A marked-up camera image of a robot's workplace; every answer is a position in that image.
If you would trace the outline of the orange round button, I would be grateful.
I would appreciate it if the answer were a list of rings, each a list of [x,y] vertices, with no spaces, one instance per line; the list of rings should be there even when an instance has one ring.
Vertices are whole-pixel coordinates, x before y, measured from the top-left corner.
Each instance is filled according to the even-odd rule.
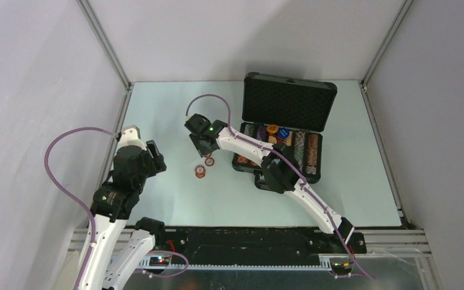
[[[278,131],[279,131],[279,126],[278,125],[274,125],[274,124],[271,124],[269,126],[266,127],[266,131],[269,133],[269,134],[276,134]]]

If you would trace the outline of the blue round dealer button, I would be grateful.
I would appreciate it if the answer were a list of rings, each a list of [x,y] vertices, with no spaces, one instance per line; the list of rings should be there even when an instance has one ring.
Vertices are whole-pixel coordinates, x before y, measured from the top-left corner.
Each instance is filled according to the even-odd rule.
[[[287,128],[280,127],[276,133],[276,135],[281,139],[287,139],[291,134],[291,131]]]

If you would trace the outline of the black poker set case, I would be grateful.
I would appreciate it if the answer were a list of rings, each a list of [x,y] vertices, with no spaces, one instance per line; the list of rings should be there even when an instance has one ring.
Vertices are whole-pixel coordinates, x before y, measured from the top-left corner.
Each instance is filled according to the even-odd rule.
[[[244,78],[242,124],[240,132],[244,134],[246,124],[269,126],[271,124],[291,131],[292,146],[287,148],[294,156],[295,133],[305,133],[303,171],[310,184],[316,184],[321,178],[321,158],[323,136],[327,119],[338,93],[336,84],[316,80],[295,79],[289,77],[249,72]],[[317,174],[306,173],[308,135],[318,135]]]

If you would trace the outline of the red Texas Hold'em card deck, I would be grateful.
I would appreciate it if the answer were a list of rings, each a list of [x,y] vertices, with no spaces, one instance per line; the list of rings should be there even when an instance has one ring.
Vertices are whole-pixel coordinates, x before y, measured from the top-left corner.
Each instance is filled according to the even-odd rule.
[[[287,138],[280,138],[277,135],[269,135],[268,142],[272,144],[276,144],[278,142],[283,142],[287,146],[292,146],[292,135],[289,135]]]

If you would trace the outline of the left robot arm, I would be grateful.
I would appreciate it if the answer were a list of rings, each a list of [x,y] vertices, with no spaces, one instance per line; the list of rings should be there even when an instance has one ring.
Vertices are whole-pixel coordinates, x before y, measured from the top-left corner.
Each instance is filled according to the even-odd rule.
[[[125,249],[114,262],[110,261],[146,179],[166,169],[153,140],[119,142],[112,169],[93,196],[90,211],[94,224],[83,246],[86,257],[81,262],[82,276],[76,280],[76,289],[119,289],[149,251],[164,249],[164,223],[143,217],[136,222]]]

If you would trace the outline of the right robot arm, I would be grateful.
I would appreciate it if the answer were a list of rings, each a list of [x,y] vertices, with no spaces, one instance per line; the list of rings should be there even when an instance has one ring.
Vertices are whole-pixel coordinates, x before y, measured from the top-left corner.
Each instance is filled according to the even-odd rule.
[[[261,167],[269,189],[297,201],[312,216],[319,229],[328,234],[327,244],[332,251],[342,253],[350,247],[355,227],[314,191],[283,142],[271,144],[254,139],[224,121],[211,122],[200,114],[186,116],[184,126],[201,157],[222,149],[256,163]]]

